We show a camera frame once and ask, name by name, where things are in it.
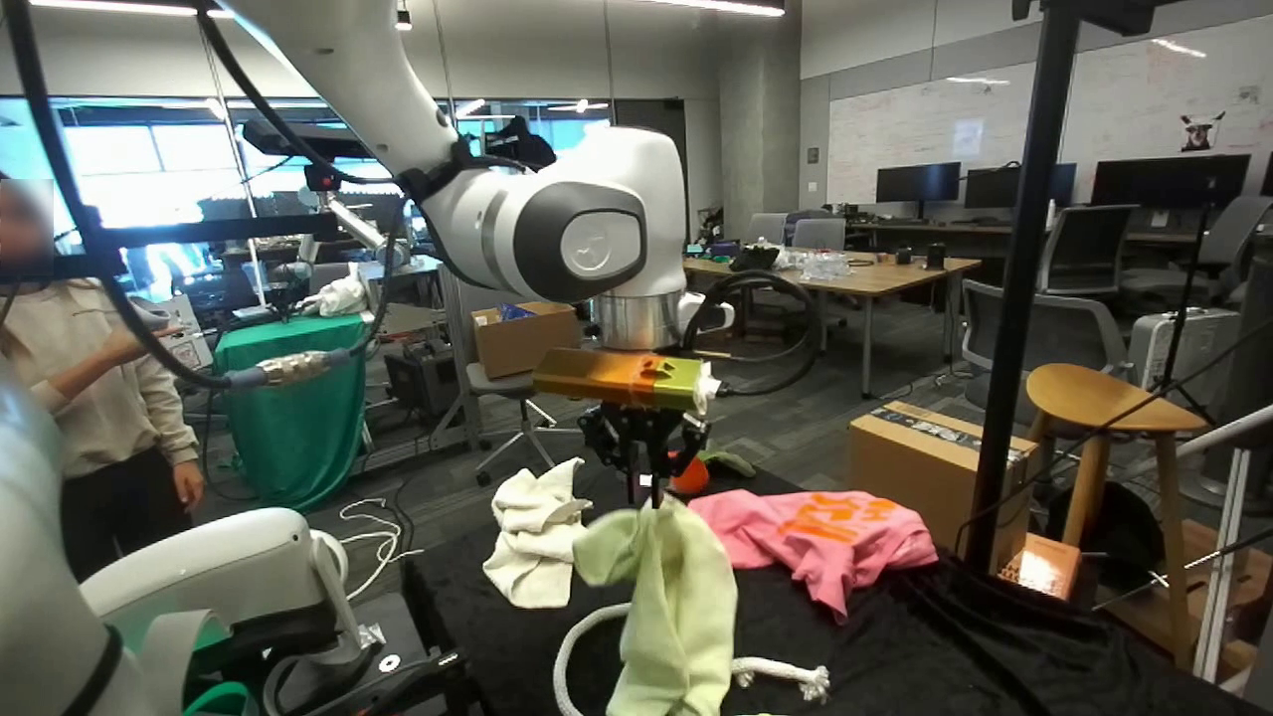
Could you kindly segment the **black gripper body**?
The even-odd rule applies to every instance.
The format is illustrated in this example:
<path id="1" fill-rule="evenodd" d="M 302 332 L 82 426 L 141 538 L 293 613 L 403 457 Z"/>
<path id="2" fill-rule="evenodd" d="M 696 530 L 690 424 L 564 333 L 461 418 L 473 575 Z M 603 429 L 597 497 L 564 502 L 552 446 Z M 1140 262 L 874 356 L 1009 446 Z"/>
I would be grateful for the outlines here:
<path id="1" fill-rule="evenodd" d="M 631 507 L 660 507 L 668 481 L 703 449 L 707 424 L 684 412 L 599 404 L 582 418 L 583 446 L 629 481 Z"/>

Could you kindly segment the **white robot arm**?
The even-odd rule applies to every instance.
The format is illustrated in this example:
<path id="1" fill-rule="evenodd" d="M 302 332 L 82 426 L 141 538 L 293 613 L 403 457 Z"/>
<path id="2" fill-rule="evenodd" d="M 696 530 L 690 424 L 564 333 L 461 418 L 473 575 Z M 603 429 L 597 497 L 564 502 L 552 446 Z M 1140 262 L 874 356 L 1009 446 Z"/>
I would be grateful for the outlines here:
<path id="1" fill-rule="evenodd" d="M 473 161 L 396 40 L 394 0 L 182 0 L 244 96 L 217 23 L 293 67 L 431 221 L 440 262 L 471 287 L 593 303 L 599 348 L 672 352 L 684 333 L 684 164 L 664 133 L 599 127 L 540 172 Z"/>

